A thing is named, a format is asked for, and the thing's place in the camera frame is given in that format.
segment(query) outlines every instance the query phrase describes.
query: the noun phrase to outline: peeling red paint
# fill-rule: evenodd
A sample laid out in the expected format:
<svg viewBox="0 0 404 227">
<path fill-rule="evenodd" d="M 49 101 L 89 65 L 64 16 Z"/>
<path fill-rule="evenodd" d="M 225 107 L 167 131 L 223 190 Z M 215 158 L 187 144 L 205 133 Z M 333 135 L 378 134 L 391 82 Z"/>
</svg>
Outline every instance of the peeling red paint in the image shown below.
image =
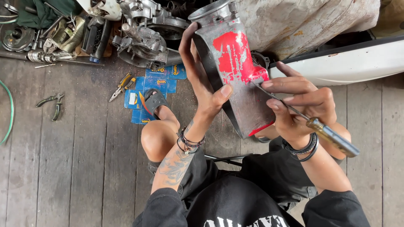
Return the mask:
<svg viewBox="0 0 404 227">
<path fill-rule="evenodd" d="M 227 32 L 213 40 L 213 46 L 221 51 L 219 71 L 228 75 L 228 80 L 237 80 L 245 84 L 251 80 L 263 78 L 269 80 L 268 72 L 261 66 L 254 66 L 248 46 L 247 36 L 244 33 Z"/>
<path fill-rule="evenodd" d="M 269 126 L 272 125 L 273 123 L 274 123 L 274 121 L 271 121 L 269 124 L 266 124 L 266 125 L 264 125 L 264 126 L 262 126 L 262 127 L 260 127 L 260 128 L 257 128 L 257 129 L 252 130 L 252 132 L 251 132 L 248 136 L 250 137 L 250 136 L 254 135 L 255 133 L 257 133 L 257 132 L 259 132 L 259 131 L 265 129 L 266 127 L 269 127 Z"/>
</svg>

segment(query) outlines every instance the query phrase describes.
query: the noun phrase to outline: black shorts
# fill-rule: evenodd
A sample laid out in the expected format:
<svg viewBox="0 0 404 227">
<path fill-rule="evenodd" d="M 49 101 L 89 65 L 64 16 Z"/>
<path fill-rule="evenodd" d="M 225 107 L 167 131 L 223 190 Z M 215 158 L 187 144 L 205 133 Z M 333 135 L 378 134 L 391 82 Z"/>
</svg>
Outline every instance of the black shorts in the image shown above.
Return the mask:
<svg viewBox="0 0 404 227">
<path fill-rule="evenodd" d="M 196 152 L 178 187 L 184 205 L 189 208 L 194 198 L 208 185 L 224 176 L 236 176 L 253 182 L 289 211 L 303 198 L 312 198 L 317 190 L 300 162 L 282 149 L 282 138 L 269 143 L 269 152 L 248 155 L 242 160 L 240 171 L 219 170 L 204 153 Z"/>
</svg>

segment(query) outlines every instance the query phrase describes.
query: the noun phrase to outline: tattoo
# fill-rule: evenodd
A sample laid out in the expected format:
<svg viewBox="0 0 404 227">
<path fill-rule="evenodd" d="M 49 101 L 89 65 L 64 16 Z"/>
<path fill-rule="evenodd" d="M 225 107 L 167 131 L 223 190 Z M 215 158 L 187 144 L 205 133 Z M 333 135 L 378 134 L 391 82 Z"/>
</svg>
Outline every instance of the tattoo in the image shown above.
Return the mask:
<svg viewBox="0 0 404 227">
<path fill-rule="evenodd" d="M 194 120 L 189 123 L 184 131 L 184 134 L 189 131 L 193 124 Z M 197 147 L 192 148 L 190 152 L 194 152 L 196 149 Z M 166 175 L 168 178 L 165 183 L 168 185 L 179 184 L 184 177 L 193 157 L 194 154 L 185 154 L 179 147 L 175 149 L 174 153 L 169 152 L 158 167 L 159 173 Z"/>
</svg>

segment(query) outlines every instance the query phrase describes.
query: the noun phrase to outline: forearm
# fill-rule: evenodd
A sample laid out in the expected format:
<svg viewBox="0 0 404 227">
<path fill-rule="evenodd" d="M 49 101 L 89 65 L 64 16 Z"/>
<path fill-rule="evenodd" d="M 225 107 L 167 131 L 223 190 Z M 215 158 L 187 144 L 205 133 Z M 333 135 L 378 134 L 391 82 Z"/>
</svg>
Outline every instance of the forearm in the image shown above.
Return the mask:
<svg viewBox="0 0 404 227">
<path fill-rule="evenodd" d="M 335 124 L 329 125 L 329 127 L 332 130 L 334 130 L 336 133 L 341 135 L 343 138 L 345 138 L 349 142 L 351 142 L 351 134 L 344 126 L 342 126 L 339 123 L 335 123 Z M 338 148 L 334 147 L 330 142 L 328 142 L 327 140 L 325 140 L 321 137 L 320 137 L 320 144 L 334 158 L 342 160 L 346 157 L 346 155 L 344 153 L 342 153 Z"/>
<path fill-rule="evenodd" d="M 306 137 L 299 142 L 292 142 L 294 149 L 302 149 L 308 144 Z M 308 154 L 298 155 L 299 159 L 307 157 Z M 307 176 L 320 194 L 323 190 L 330 191 L 352 191 L 351 183 L 341 167 L 333 160 L 327 151 L 319 144 L 315 154 L 307 161 L 301 163 Z"/>
<path fill-rule="evenodd" d="M 212 117 L 208 117 L 197 111 L 193 120 L 184 131 L 185 138 L 193 142 L 201 141 L 212 121 Z M 184 144 L 181 141 L 178 141 L 178 144 L 184 149 Z M 196 149 L 197 148 L 191 148 L 190 152 L 192 153 L 196 151 Z M 194 154 L 185 154 L 178 145 L 175 144 L 157 169 L 151 187 L 151 193 L 153 194 L 157 189 L 165 187 L 177 190 L 193 156 Z"/>
</svg>

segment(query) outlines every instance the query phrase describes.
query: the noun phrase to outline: black shirt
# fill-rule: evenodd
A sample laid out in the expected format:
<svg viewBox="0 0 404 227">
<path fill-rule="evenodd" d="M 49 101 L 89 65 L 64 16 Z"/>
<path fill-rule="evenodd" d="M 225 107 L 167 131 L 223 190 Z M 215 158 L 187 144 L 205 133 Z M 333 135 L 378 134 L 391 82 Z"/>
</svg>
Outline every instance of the black shirt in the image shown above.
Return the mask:
<svg viewBox="0 0 404 227">
<path fill-rule="evenodd" d="M 302 214 L 307 227 L 370 226 L 352 191 L 324 190 Z M 133 227 L 301 227 L 290 214 L 254 183 L 224 177 L 205 188 L 186 211 L 171 188 L 155 191 Z"/>
</svg>

